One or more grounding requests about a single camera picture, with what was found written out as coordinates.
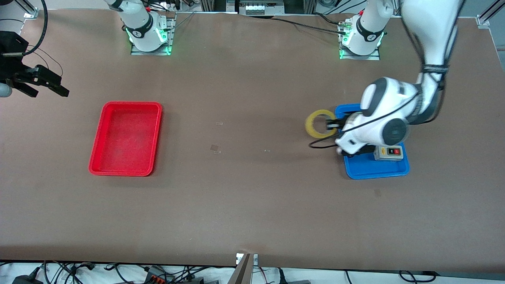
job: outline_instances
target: yellow tape roll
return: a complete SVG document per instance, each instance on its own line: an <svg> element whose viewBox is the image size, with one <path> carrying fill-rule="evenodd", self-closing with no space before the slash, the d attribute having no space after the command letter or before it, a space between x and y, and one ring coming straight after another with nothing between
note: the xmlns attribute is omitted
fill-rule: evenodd
<svg viewBox="0 0 505 284"><path fill-rule="evenodd" d="M330 112L329 110L318 110L309 115L307 119L305 120L305 131L307 133L317 139L322 139L326 138L328 136L331 136L337 132L337 129L332 129L327 131L326 133L320 133L314 128L314 120L318 116L324 116L326 119L336 119L335 114Z"/></svg>

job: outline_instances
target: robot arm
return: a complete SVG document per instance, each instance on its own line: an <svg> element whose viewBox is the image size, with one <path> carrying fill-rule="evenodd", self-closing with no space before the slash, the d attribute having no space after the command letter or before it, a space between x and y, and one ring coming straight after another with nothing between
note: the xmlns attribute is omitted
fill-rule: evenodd
<svg viewBox="0 0 505 284"><path fill-rule="evenodd" d="M422 64L417 82L383 77L370 84L362 96L362 111L346 118L341 135L335 140L339 153L352 155L366 145L397 145L407 137L410 124L436 117L456 39L456 19L463 3L464 0L404 1L403 23Z"/></svg>
<svg viewBox="0 0 505 284"><path fill-rule="evenodd" d="M111 10L118 12L130 40L140 51L151 52L167 42L166 17L154 11L147 12L141 0L104 1Z"/></svg>
<svg viewBox="0 0 505 284"><path fill-rule="evenodd" d="M392 0L368 0L363 13L351 18L348 39L342 44L354 54L371 54L379 44L393 11Z"/></svg>

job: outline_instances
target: black cable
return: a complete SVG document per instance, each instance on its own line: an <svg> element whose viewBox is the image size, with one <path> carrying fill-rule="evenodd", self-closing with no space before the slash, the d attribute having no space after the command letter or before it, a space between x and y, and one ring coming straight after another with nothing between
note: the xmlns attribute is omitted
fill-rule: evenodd
<svg viewBox="0 0 505 284"><path fill-rule="evenodd" d="M378 117L378 118L375 118L375 119L372 119L372 120L370 120L370 121L367 121L367 122L365 122L365 123L363 123L363 124L360 124L360 125L358 125L358 126L355 126L355 127L352 127L352 128L346 129L346 130L342 130L341 132L337 132L337 133L335 133L335 134L333 134L333 135L331 135L331 136L328 136L328 137L325 137L325 138L321 138L321 139L317 139L316 141L313 141L313 142L309 143L309 147L310 147L310 148L313 148L313 149L326 149L326 148L331 148L331 147L338 147L338 145L337 145L337 144L333 144L333 145L329 145L329 146L312 146L312 145L314 145L314 144L316 144L316 143L319 143L319 142L322 142L322 141L324 141L324 140L328 140L328 139L332 139L332 138L336 138L336 137L340 138L340 137L341 137L344 133L346 133L346 132L353 131L353 130L358 129L358 128L360 128L360 127L363 127L363 126L365 126L365 125L367 125L367 124L370 124L370 123L376 122L377 120L383 119L384 117L390 116L391 114L393 114L393 113L395 113L395 112L397 112L397 111L401 110L403 107L405 107L406 105L408 105L408 104L409 104L410 102L412 102L412 101L413 101L413 100L414 100L414 99L415 99L418 95L419 95L419 92L417 92L415 95L413 95L413 96L412 96L412 98L410 98L410 100L408 100L406 103L404 103L403 105L399 106L397 109L395 109L394 111L392 111L392 112L390 112L390 113L387 113L387 114L385 114L385 115L383 115L383 116L380 116L380 117Z"/></svg>
<svg viewBox="0 0 505 284"><path fill-rule="evenodd" d="M142 3L146 4L148 7L153 6L153 8L162 9L165 12L170 12L167 8L163 7L161 4L156 2L151 2L148 0L140 0Z"/></svg>
<svg viewBox="0 0 505 284"><path fill-rule="evenodd" d="M175 25L175 26L174 26L174 29L175 29L176 27L180 26L182 23L184 23L184 21L186 21L187 19L189 19L189 18L193 17L193 15L194 15L194 14L196 14L196 11L193 11L193 12L191 13L191 15L187 16L184 20L182 20L180 23L178 23L177 25Z"/></svg>
<svg viewBox="0 0 505 284"><path fill-rule="evenodd" d="M116 270L116 272L117 272L117 274L118 274L119 278L121 278L121 280L122 280L124 283L128 283L128 284L136 284L136 283L134 283L134 282L132 282L132 281L128 281L128 280L126 280L126 279L123 277L123 275L119 272L118 266L119 266L119 263L115 263L115 264L114 264L114 269ZM155 277L156 277L156 278L159 278L159 277L161 277L161 276L165 276L165 282L167 282L167 281L166 281L166 277L167 277L167 275L171 275L171 274L169 274L169 273L167 273L167 272L164 272L163 274L156 275ZM143 282L143 283L141 283L141 284L149 284L149 283L152 283L152 282L153 282L153 281L152 281L151 279L148 279L148 280L144 281L144 282Z"/></svg>
<svg viewBox="0 0 505 284"><path fill-rule="evenodd" d="M293 25L298 25L298 26L302 26L302 27L306 27L306 28L311 28L311 29L314 29L314 30L327 31L327 32L333 32L333 33L338 33L338 34L345 35L345 32L343 32L343 31L323 29L323 28L309 26L309 25L306 25L306 24L300 24L300 23L297 23L297 22L292 22L292 21L289 21L289 20L284 20L284 19L279 19L279 18L272 18L272 20L282 21L282 22L293 24Z"/></svg>
<svg viewBox="0 0 505 284"><path fill-rule="evenodd" d="M62 274L62 272L65 271L65 269L68 269L67 268L67 264L65 264L65 268L63 267L63 265L60 265L60 268L61 268L61 270L56 275L56 279L55 279L55 283L54 284L58 283L58 278L60 277L60 275Z"/></svg>
<svg viewBox="0 0 505 284"><path fill-rule="evenodd" d="M198 272L200 272L200 271L202 271L202 270L205 270L205 269L207 269L207 268L211 268L211 266L204 266L204 267L198 268L198 269L197 269L197 270L195 270L194 272L192 272L192 273L188 273L188 275L186 275L186 278L187 278L187 277L189 277L190 275L191 275L191 276L193 276L193 275L195 275L196 273L198 273ZM180 280L178 280L178 281L175 281L175 279L173 279L171 283L173 283L173 284L178 284L178 283L181 283L181 282L183 282L183 281L184 281L184 278L181 278L181 279L180 279Z"/></svg>
<svg viewBox="0 0 505 284"><path fill-rule="evenodd" d="M62 74L60 76L63 76L63 67L62 67L62 65L58 61L56 61L56 59L54 59L51 55L49 55L49 53L45 52L43 49L39 48L38 50L40 50L43 53L45 53L47 56L49 56L49 58L51 58L54 62L56 62L56 64L58 64L58 66L60 67L60 69L62 71Z"/></svg>
<svg viewBox="0 0 505 284"><path fill-rule="evenodd" d="M342 5L339 5L339 6L337 6L337 5L338 5L338 4L337 4L337 5L335 5L335 8L334 8L334 9L332 9L332 10L331 10L331 11L329 11L329 12L325 12L324 14L325 14L325 15L329 15L329 14L331 14L332 12L334 12L335 10L340 9L342 6L344 6L345 4L347 4L347 3L351 2L351 1L352 1L352 0L347 0L347 1L345 1Z"/></svg>
<svg viewBox="0 0 505 284"><path fill-rule="evenodd" d="M23 52L23 56L32 54L35 50L37 50L37 48L42 44L45 33L47 32L47 5L45 4L45 0L40 0L40 2L42 2L42 8L44 9L44 26L42 27L42 33L40 34L40 38L38 39L38 42L35 44L35 46L31 50Z"/></svg>
<svg viewBox="0 0 505 284"><path fill-rule="evenodd" d="M412 277L412 280L408 280L406 279L404 276L403 276L403 272L406 272L408 275L410 275L410 277ZM409 282L409 283L414 283L414 284L417 284L417 283L430 283L430 282L433 282L435 281L435 279L437 278L437 275L432 275L433 278L429 279L429 280L417 280L414 275L412 274L412 272L408 271L408 270L400 270L398 272L398 274L400 275L400 278L403 279L405 282Z"/></svg>
<svg viewBox="0 0 505 284"><path fill-rule="evenodd" d="M67 275L67 278L65 278L65 283L64 283L64 284L67 284L68 279L70 278L70 276L71 276L71 275L72 275L72 274L68 274L68 275Z"/></svg>
<svg viewBox="0 0 505 284"><path fill-rule="evenodd" d="M367 1L367 0L362 1L362 2L359 2L359 3L358 3L358 4L356 4L356 5L349 6L349 7L345 8L344 10L340 11L339 13L343 13L343 12L345 12L345 11L347 11L347 10L351 9L351 8L354 8L354 7L356 7L356 6L359 6L359 5L363 4L363 3L365 3L366 1Z"/></svg>
<svg viewBox="0 0 505 284"><path fill-rule="evenodd" d="M20 23L23 23L23 24L25 23L25 22L23 22L21 20L17 20L17 19L0 19L0 21L16 21L16 22L20 22Z"/></svg>
<svg viewBox="0 0 505 284"><path fill-rule="evenodd" d="M335 22L335 21L332 21L332 20L326 18L326 16L321 13L315 12L314 15L320 16L321 18L323 18L325 21L327 21L330 24L338 25L338 22Z"/></svg>
<svg viewBox="0 0 505 284"><path fill-rule="evenodd" d="M43 264L44 264L44 278L45 278L45 281L47 282L47 284L51 284L51 281L49 281L49 277L47 276L47 261L44 260Z"/></svg>
<svg viewBox="0 0 505 284"><path fill-rule="evenodd" d="M279 284L288 284L286 281L286 277L284 276L284 271L282 271L282 268L277 267L277 269L279 270L280 275Z"/></svg>
<svg viewBox="0 0 505 284"><path fill-rule="evenodd" d="M53 276L53 278L51 279L51 281L50 281L50 282L48 282L48 284L53 284L53 281L54 281L55 279L58 279L58 278L56 277L56 275L58 275L58 272L60 272L60 273L61 273L62 271L63 271L63 269L62 269L61 267L58 267L58 269L56 270L56 273L54 274L54 276Z"/></svg>
<svg viewBox="0 0 505 284"><path fill-rule="evenodd" d="M44 61L45 63L45 66L49 69L49 64L47 63L47 61L42 57L40 56L40 54L36 53L36 52L33 52L33 54L37 55L38 57L40 57L40 59L42 59L42 61Z"/></svg>
<svg viewBox="0 0 505 284"><path fill-rule="evenodd" d="M347 281L349 281L349 284L352 284L350 278L349 278L349 272L347 270L344 270L345 271L345 276L347 276Z"/></svg>

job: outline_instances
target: table surface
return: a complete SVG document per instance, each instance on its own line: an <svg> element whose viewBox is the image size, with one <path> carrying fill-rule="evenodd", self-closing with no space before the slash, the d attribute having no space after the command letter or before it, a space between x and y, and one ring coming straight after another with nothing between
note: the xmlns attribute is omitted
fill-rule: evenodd
<svg viewBox="0 0 505 284"><path fill-rule="evenodd" d="M51 11L41 47L70 96L1 100L0 259L234 265L254 252L261 266L505 272L505 77L489 31L459 23L440 116L405 143L410 173L351 180L334 149L307 146L304 120L380 76L415 81L399 19L378 62L340 60L334 34L229 14L194 15L171 56L139 57L114 12ZM151 176L88 172L108 101L163 105Z"/></svg>

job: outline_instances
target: cable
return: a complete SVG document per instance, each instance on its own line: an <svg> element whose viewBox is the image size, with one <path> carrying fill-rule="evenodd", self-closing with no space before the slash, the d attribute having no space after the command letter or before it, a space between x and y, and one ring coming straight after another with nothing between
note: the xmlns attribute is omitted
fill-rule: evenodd
<svg viewBox="0 0 505 284"><path fill-rule="evenodd" d="M298 25L298 26L302 26L302 27L306 27L306 28L311 28L311 29L314 29L314 30L333 32L333 33L338 33L338 34L342 34L342 35L345 34L345 32L343 32L343 31L336 31L336 30L328 30L328 29L318 28L318 27L309 26L309 25L306 25L306 24L300 24L300 23L296 23L296 22L292 22L292 21L284 20L284 19L279 19L279 18L272 18L272 20L282 21L282 22L293 24L293 25Z"/></svg>
<svg viewBox="0 0 505 284"><path fill-rule="evenodd" d="M345 276L347 276L347 281L349 281L349 284L352 284L350 278L349 278L349 272L347 270L344 270L345 271Z"/></svg>
<svg viewBox="0 0 505 284"><path fill-rule="evenodd" d="M17 19L0 19L0 21L16 21L16 22L20 22L20 23L23 23L23 24L25 23L25 22L23 22L21 20L17 20Z"/></svg>
<svg viewBox="0 0 505 284"><path fill-rule="evenodd" d="M156 3L156 2L151 2L149 0L140 0L142 3L146 4L148 7L153 6L154 8L157 9L162 9L163 11L170 12L167 8L163 7L161 4Z"/></svg>
<svg viewBox="0 0 505 284"><path fill-rule="evenodd" d="M286 281L286 277L284 276L284 271L282 271L282 268L277 267L277 269L279 270L280 274L279 284L288 284Z"/></svg>
<svg viewBox="0 0 505 284"><path fill-rule="evenodd" d="M412 280L408 280L406 279L404 276L403 276L403 272L406 272L408 275L410 275L410 277L412 277ZM414 275L412 274L412 272L408 271L408 270L400 270L398 272L398 274L400 275L400 278L403 279L405 282L409 282L409 283L414 283L414 284L417 284L417 283L430 283L430 282L433 282L435 281L435 279L437 278L437 275L432 275L433 278L429 279L429 280L417 280Z"/></svg>
<svg viewBox="0 0 505 284"><path fill-rule="evenodd" d="M56 275L56 279L55 279L55 283L54 283L54 284L58 283L58 278L60 277L61 273L62 273L63 271L65 271L66 269L68 269L68 268L67 268L67 264L65 264L65 268L63 267L63 265L61 265L61 266L60 266L60 268L61 268L61 270L60 270L60 272L58 272L58 274Z"/></svg>
<svg viewBox="0 0 505 284"><path fill-rule="evenodd" d="M51 58L54 62L56 62L56 64L58 64L58 66L60 67L60 69L62 71L62 74L60 75L60 77L63 76L63 67L62 67L62 65L58 61L56 61L51 55L49 55L49 53L45 52L43 49L39 48L39 50L42 51L43 53L45 53L47 56L49 56L49 58Z"/></svg>
<svg viewBox="0 0 505 284"><path fill-rule="evenodd" d="M197 270L195 270L193 273L188 273L188 275L187 275L186 277L189 277L190 275L195 275L196 273L198 273L198 272L200 272L200 271L202 271L202 270L205 270L205 269L207 269L207 268L211 268L211 266L204 266L204 267L198 268L198 269L197 269ZM183 282L183 281L184 281L184 278L182 278L182 279L180 279L180 280L178 280L178 281L175 281L175 279L173 279L173 280L172 280L172 283L174 283L174 284L178 284L178 283L181 283L181 282Z"/></svg>
<svg viewBox="0 0 505 284"><path fill-rule="evenodd" d="M410 100L408 100L406 103L404 103L403 105L399 106L397 109L395 109L394 111L390 112L390 113L387 113L383 116L380 116L378 118L375 118L375 119L372 119L370 121L367 121L363 124L360 124L358 126L355 126L355 127L352 127L352 128L349 128L349 129L346 129L346 130L342 130L341 132L337 132L336 134L334 135L331 135L331 136L328 136L328 137L325 137L325 138L322 138L322 139L318 139L316 141L313 141L311 143L309 143L309 147L310 148L313 148L313 149L326 149L326 148L331 148L331 147L338 147L337 144L333 144L333 145L329 145L329 146L313 146L314 144L316 143L319 143L319 142L322 142L324 140L328 140L328 139L331 139L331 138L335 138L335 137L338 137L340 138L344 133L346 132L349 132L349 131L353 131L355 129L358 129L360 127L363 127L367 124L370 124L370 123L373 123L373 122L376 122L377 120L380 120L380 119L383 119L384 117L387 117L387 116L390 116L391 114L401 110L403 107L405 107L406 105L408 105L410 102L412 102L417 96L419 95L419 92L417 92L415 95L412 96L412 98L410 98Z"/></svg>
<svg viewBox="0 0 505 284"><path fill-rule="evenodd" d="M132 281L128 281L128 280L126 280L126 279L123 277L123 275L119 272L118 266L119 266L119 263L115 263L115 264L114 264L114 268L113 268L113 269L115 269L115 270L116 270L116 272L117 272L117 274L118 274L119 278L121 278L121 280L122 280L124 283L128 283L128 284L136 284L136 283L134 283L134 282L132 282ZM164 276L164 277L165 277L165 282L168 282L168 281L167 281L167 275L171 275L171 274L169 274L169 273L165 272L165 270L164 270L164 269L162 269L162 270L164 271L164 273L162 273L162 274L160 274L160 275L156 275L155 277L156 277L156 278L159 278L160 276ZM152 282L153 282L153 281L152 281L151 279L147 279L146 281L144 281L144 282L143 282L143 283L141 283L141 284L150 284L150 283L152 283Z"/></svg>
<svg viewBox="0 0 505 284"><path fill-rule="evenodd" d="M47 284L51 284L51 281L49 281L49 277L47 276L47 262L44 260L44 278L45 278L45 281L47 282Z"/></svg>
<svg viewBox="0 0 505 284"><path fill-rule="evenodd" d="M356 5L349 6L349 7L345 8L344 10L340 11L339 13L343 13L344 11L347 11L347 10L349 10L349 9L351 9L351 8L354 8L354 7L356 7L356 6L359 6L359 5L361 5L361 4L365 3L365 2L366 2L366 0L365 0L365 1L362 1L362 2L359 2L359 3L358 3L358 4L356 4Z"/></svg>
<svg viewBox="0 0 505 284"><path fill-rule="evenodd" d="M340 1L342 0L319 0L318 3L321 6L332 9L333 7L337 6Z"/></svg>
<svg viewBox="0 0 505 284"><path fill-rule="evenodd" d="M269 284L268 280L267 280L267 275L265 274L265 272L263 271L263 268L260 267L260 271L261 271L261 274L263 274L263 278L265 279L265 284Z"/></svg>
<svg viewBox="0 0 505 284"><path fill-rule="evenodd" d="M338 25L338 22L335 22L335 21L332 21L332 20L326 18L326 16L321 13L315 12L314 15L321 16L321 18L323 18L325 21L327 21L330 24Z"/></svg>
<svg viewBox="0 0 505 284"><path fill-rule="evenodd" d="M40 0L40 2L42 2L42 8L44 9L44 26L42 28L42 33L40 34L40 38L38 39L38 42L35 44L35 46L31 50L23 52L23 56L35 52L35 50L37 50L37 48L42 44L42 41L44 40L45 37L45 33L47 32L47 5L45 4L45 0Z"/></svg>
<svg viewBox="0 0 505 284"><path fill-rule="evenodd" d="M61 273L61 271L63 271L63 269L62 269L61 267L58 267L58 270L56 270L56 273L54 274L54 276L53 276L53 278L51 279L51 281L50 281L50 282L48 282L48 284L53 284L53 281L54 281L55 279L57 279L57 278L56 278L56 275L58 275L58 272L60 272L60 273Z"/></svg>
<svg viewBox="0 0 505 284"><path fill-rule="evenodd" d="M346 1L346 2L344 2L343 4L339 5L338 7L334 8L334 9L332 9L332 10L330 10L329 12L325 12L324 14L325 14L325 15L329 15L329 14L331 14L333 11L335 11L335 10L337 10L337 9L340 9L342 6L344 6L345 4L347 4L347 3L351 2L351 1L352 1L352 0L347 0L347 1Z"/></svg>
<svg viewBox="0 0 505 284"><path fill-rule="evenodd" d="M187 16L187 17L186 17L186 19L182 20L180 23L178 23L177 25L175 25L174 29L175 29L176 27L178 27L179 25L181 25L182 23L184 23L184 21L186 21L187 19L189 19L189 18L193 17L193 15L194 15L195 13L196 13L196 11L193 11L193 12L191 13L191 15L189 15L189 16Z"/></svg>
<svg viewBox="0 0 505 284"><path fill-rule="evenodd" d="M49 64L47 64L47 61L46 61L44 58L42 58L42 56L40 56L40 54L38 54L38 53L36 53L36 52L33 52L33 54L35 54L35 55L37 55L38 57L40 57L40 59L42 59L42 61L44 61L45 66L49 69Z"/></svg>

